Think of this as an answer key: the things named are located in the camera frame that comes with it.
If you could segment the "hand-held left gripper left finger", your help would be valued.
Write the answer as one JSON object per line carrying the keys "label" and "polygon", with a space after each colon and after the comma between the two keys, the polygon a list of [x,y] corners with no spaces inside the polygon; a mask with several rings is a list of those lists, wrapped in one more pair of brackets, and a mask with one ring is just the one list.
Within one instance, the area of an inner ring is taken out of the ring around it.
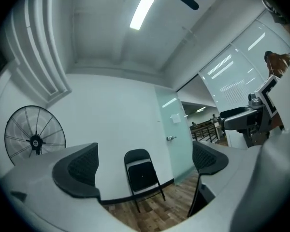
{"label": "hand-held left gripper left finger", "polygon": [[35,231],[128,232],[101,205],[95,185],[98,166],[98,144],[84,144],[27,159],[0,182]]}

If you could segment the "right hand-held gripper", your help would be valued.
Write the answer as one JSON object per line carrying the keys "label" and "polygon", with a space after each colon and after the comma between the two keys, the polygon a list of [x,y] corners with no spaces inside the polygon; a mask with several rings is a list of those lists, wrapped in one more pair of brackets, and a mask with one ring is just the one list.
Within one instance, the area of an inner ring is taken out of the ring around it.
{"label": "right hand-held gripper", "polygon": [[242,134],[248,147],[262,145],[270,137],[274,128],[273,119],[278,111],[269,93],[279,80],[275,75],[269,76],[259,88],[248,95],[248,106],[220,113],[225,130],[244,130]]}

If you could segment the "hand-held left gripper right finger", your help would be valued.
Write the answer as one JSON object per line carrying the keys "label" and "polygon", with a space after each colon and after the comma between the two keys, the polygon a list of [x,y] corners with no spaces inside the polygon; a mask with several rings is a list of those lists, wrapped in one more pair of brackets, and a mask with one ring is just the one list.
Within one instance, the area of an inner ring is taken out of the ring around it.
{"label": "hand-held left gripper right finger", "polygon": [[229,232],[259,151],[259,146],[238,149],[194,141],[192,159],[199,173],[195,194],[188,218],[169,231]]}

